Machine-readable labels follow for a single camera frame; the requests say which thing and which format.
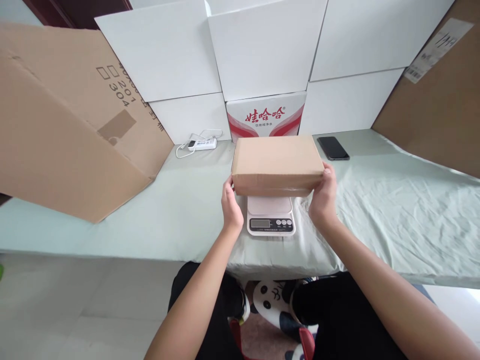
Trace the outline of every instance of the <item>left hand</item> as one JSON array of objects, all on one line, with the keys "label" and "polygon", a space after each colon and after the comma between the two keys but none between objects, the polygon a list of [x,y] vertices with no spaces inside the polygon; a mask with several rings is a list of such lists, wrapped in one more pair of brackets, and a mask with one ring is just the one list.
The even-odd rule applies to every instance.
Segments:
[{"label": "left hand", "polygon": [[223,183],[221,193],[221,209],[223,211],[223,229],[232,230],[240,233],[244,225],[244,215],[235,198],[234,190],[232,189],[233,180],[230,175]]}]

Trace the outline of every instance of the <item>charging cable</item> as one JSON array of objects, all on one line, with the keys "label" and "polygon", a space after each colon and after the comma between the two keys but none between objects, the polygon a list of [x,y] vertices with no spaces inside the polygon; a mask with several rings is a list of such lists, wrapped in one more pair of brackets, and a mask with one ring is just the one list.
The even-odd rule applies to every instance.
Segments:
[{"label": "charging cable", "polygon": [[[220,135],[219,135],[219,136],[212,135],[211,137],[205,137],[205,136],[202,136],[202,134],[203,134],[204,132],[220,132]],[[188,139],[188,141],[185,142],[185,143],[183,143],[182,145],[180,145],[179,147],[176,148],[176,151],[175,151],[176,158],[177,158],[177,159],[185,158],[185,157],[187,157],[187,156],[189,156],[189,155],[192,155],[192,154],[195,152],[195,150],[196,150],[196,148],[197,148],[197,143],[198,143],[197,141],[195,142],[195,145],[193,145],[193,150],[192,150],[190,153],[188,153],[187,155],[179,156],[179,150],[180,150],[180,149],[182,149],[182,150],[185,149],[185,146],[187,146],[187,144],[189,144],[189,143],[193,140],[192,137],[193,137],[194,135],[195,135],[196,137],[201,138],[201,139],[196,139],[196,140],[211,140],[211,139],[219,139],[219,138],[222,137],[223,134],[224,134],[224,131],[223,131],[223,130],[220,130],[220,129],[205,129],[205,130],[203,130],[203,131],[200,133],[200,135],[192,132],[191,135],[190,135],[190,138]]]}]

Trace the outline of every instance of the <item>white floor tile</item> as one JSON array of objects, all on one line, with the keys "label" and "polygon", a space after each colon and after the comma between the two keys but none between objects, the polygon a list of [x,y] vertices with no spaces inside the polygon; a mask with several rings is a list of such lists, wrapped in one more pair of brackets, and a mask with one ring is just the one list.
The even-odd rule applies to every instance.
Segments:
[{"label": "white floor tile", "polygon": [[115,259],[84,316],[163,321],[182,262]]},{"label": "white floor tile", "polygon": [[55,359],[108,259],[2,255],[0,359]]},{"label": "white floor tile", "polygon": [[480,347],[480,290],[424,285],[443,311]]},{"label": "white floor tile", "polygon": [[58,360],[143,359],[160,321],[81,316]]}]

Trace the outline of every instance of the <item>smartphone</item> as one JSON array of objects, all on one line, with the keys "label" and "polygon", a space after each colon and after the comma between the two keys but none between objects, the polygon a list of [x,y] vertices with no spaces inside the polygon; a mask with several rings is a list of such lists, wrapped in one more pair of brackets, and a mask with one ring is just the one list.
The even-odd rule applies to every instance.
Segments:
[{"label": "smartphone", "polygon": [[324,136],[316,139],[328,160],[350,160],[350,156],[334,136]]}]

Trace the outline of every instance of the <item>right hand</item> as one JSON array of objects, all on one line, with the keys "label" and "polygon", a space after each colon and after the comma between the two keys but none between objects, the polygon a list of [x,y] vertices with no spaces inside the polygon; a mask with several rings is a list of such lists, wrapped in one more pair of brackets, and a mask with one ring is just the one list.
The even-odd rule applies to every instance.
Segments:
[{"label": "right hand", "polygon": [[308,214],[316,228],[322,229],[338,220],[335,209],[335,197],[337,195],[337,178],[334,167],[323,162],[325,170],[321,183],[313,191]]}]

